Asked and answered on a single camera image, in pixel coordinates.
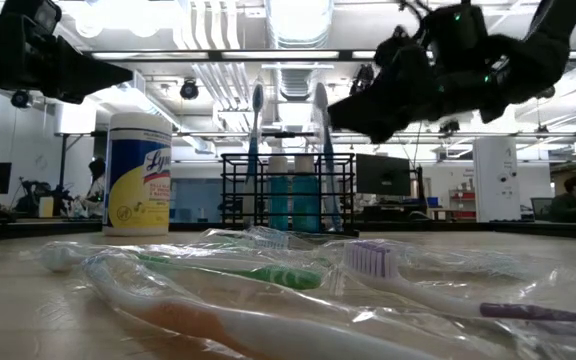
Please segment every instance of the blue bottle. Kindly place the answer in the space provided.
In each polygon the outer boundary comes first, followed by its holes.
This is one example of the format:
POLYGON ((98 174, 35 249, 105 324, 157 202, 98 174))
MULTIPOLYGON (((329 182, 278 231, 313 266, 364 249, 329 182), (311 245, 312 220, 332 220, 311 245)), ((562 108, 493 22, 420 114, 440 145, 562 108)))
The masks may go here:
POLYGON ((295 156, 295 176, 292 181, 293 213, 292 227, 294 231, 319 232, 321 220, 321 202, 319 200, 319 182, 314 174, 314 159, 312 156, 295 156))
POLYGON ((268 198, 268 226, 273 229, 288 230, 288 199, 290 179, 288 178, 288 159, 285 156, 271 156, 268 159, 268 178, 270 186, 268 198))

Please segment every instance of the ceiling duct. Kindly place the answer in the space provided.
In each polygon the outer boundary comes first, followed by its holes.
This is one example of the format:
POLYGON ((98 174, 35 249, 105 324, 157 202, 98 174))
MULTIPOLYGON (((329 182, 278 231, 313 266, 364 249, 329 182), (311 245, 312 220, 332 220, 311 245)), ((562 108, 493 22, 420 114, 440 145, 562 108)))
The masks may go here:
MULTIPOLYGON (((265 0, 268 35, 276 49, 320 49, 328 41, 333 0, 265 0)), ((311 69, 277 70, 279 93, 286 100, 310 96, 311 69)))

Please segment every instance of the ceiling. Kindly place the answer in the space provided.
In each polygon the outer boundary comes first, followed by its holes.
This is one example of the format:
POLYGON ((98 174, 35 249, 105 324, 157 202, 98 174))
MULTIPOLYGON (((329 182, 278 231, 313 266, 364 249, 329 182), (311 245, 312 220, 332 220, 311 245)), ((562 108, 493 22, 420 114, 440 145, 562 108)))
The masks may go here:
MULTIPOLYGON (((122 6, 115 9, 112 16, 106 17, 105 28, 98 36, 86 38, 78 33, 77 21, 86 16, 85 11, 89 5, 84 1, 59 1, 58 4, 64 11, 58 32, 63 35, 72 45, 82 51, 119 51, 119 50, 179 50, 176 45, 173 29, 179 29, 183 23, 183 15, 177 0, 149 1, 146 5, 141 4, 141 11, 135 15, 130 11, 133 4, 140 0, 120 0, 122 6), (134 24, 155 24, 159 30, 149 37, 139 37, 131 31, 134 24)), ((305 0, 294 0, 295 6, 305 0)), ((206 7, 205 12, 205 33, 207 34, 208 45, 212 49, 220 48, 219 41, 211 37, 211 16, 212 5, 219 3, 205 0, 200 3, 188 1, 192 6, 192 27, 195 29, 201 19, 197 16, 198 6, 206 7)), ((236 4, 237 20, 237 40, 243 49, 267 49, 271 48, 273 42, 268 35, 266 9, 262 0, 233 0, 236 4)), ((437 6, 455 3, 455 1, 435 0, 427 2, 432 8, 437 6)), ((536 9, 538 1, 522 0, 473 0, 482 6, 486 25, 491 33, 502 33, 513 37, 523 37, 526 33, 532 14, 536 9)), ((227 2, 220 2, 221 14, 221 37, 223 42, 227 38, 227 2)), ((294 21, 299 24, 300 16, 296 15, 294 21)), ((399 7, 393 1, 380 0, 337 0, 334 1, 332 11, 332 21, 328 30, 326 48, 329 49, 374 49, 381 41, 388 38, 396 25, 403 25, 409 32, 414 32, 417 28, 417 20, 408 11, 400 12, 399 7)), ((190 33, 197 37, 197 32, 187 32, 187 27, 182 30, 184 34, 190 33)), ((576 28, 571 39, 571 46, 576 49, 576 28)), ((331 102, 337 101, 348 94, 350 82, 356 73, 359 63, 335 62, 326 64, 326 67, 316 71, 318 81, 328 85, 329 98, 331 102)), ((184 78, 196 78, 198 74, 191 63, 122 63, 121 66, 136 70, 144 76, 147 82, 146 92, 157 100, 172 116, 178 117, 183 126, 193 131, 236 131, 237 129, 247 130, 246 123, 237 123, 234 117, 241 116, 239 113, 219 112, 219 106, 215 106, 215 101, 207 89, 204 87, 201 78, 198 79, 199 96, 194 100, 183 100, 179 96, 179 90, 184 78)), ((223 65, 219 70, 226 71, 223 65)), ((245 63, 245 74, 248 79, 248 86, 252 86, 255 79, 261 78, 266 85, 266 94, 269 101, 263 112, 262 124, 270 126, 286 126, 292 122, 286 120, 283 113, 299 113, 304 110, 302 104, 290 103, 284 106, 286 101, 276 95, 275 71, 262 69, 261 63, 245 63)), ((228 81, 229 88, 234 94, 235 84, 228 81)), ((556 85, 556 96, 549 100, 531 100, 525 104, 513 106, 509 109, 503 119, 497 120, 490 125, 484 126, 477 122, 477 116, 465 114, 460 116, 462 131, 533 131, 538 123, 548 124, 551 131, 576 132, 576 66, 570 66, 569 71, 556 85)), ((98 116, 99 126, 107 123, 110 115, 121 111, 139 111, 135 107, 134 101, 130 98, 120 97, 97 98, 100 103, 100 116, 98 116)), ((424 129, 437 131, 437 124, 430 124, 424 129)), ((409 131, 416 132, 418 125, 411 125, 409 131)), ((557 148, 556 144, 566 146, 576 139, 565 138, 552 141, 551 147, 557 148)), ((430 141, 434 144, 454 143, 455 141, 446 139, 435 139, 430 141)))

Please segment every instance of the table surface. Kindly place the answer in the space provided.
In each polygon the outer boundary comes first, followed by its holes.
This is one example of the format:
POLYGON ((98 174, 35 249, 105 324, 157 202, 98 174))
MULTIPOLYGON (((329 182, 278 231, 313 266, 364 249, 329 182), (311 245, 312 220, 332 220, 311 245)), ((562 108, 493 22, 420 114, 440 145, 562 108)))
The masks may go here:
MULTIPOLYGON (((71 275, 47 272, 24 252, 48 241, 91 244, 183 243, 196 233, 166 237, 108 238, 73 234, 0 241, 0 359, 222 359, 205 344, 162 335, 119 316, 87 289, 74 291, 71 275)), ((493 232, 364 233, 444 250, 531 254, 576 264, 576 239, 493 232)))

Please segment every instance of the green toothbrush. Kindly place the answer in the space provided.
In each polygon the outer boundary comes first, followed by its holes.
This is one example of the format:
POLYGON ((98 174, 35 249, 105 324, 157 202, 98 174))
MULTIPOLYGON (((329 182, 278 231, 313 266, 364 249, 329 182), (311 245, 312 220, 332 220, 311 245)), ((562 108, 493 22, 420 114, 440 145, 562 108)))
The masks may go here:
POLYGON ((141 261, 184 268, 199 268, 243 276, 249 279, 265 281, 295 290, 310 290, 321 286, 322 277, 312 271, 295 269, 283 265, 265 264, 247 260, 232 259, 184 259, 171 260, 159 256, 137 254, 141 261))

